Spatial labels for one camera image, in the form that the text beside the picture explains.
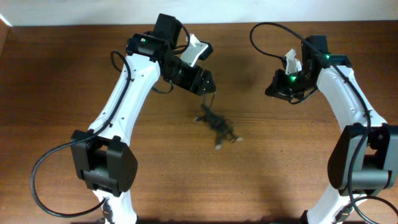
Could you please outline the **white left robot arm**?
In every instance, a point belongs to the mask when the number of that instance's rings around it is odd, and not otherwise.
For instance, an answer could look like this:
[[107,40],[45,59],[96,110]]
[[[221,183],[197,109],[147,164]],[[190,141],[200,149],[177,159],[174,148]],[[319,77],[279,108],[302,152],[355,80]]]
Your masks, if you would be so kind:
[[102,223],[135,223],[130,188],[137,173],[137,159],[130,150],[132,130],[154,84],[163,78],[202,96],[216,91],[211,72],[196,65],[213,51],[192,37],[183,55],[175,49],[183,25],[175,17],[159,14],[152,31],[134,34],[122,55],[119,80],[99,116],[87,131],[75,131],[71,147],[79,179],[102,203]]

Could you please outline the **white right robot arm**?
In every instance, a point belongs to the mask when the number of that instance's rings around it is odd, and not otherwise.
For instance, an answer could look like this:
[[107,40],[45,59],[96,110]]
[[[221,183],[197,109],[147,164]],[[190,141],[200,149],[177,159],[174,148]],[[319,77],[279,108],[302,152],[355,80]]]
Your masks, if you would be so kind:
[[361,91],[351,62],[344,54],[331,54],[324,35],[302,40],[302,59],[295,50],[284,57],[267,96],[304,102],[316,91],[330,104],[341,135],[328,160],[329,184],[319,201],[304,211],[302,223],[343,223],[366,200],[391,188],[397,179],[397,126],[387,123]]

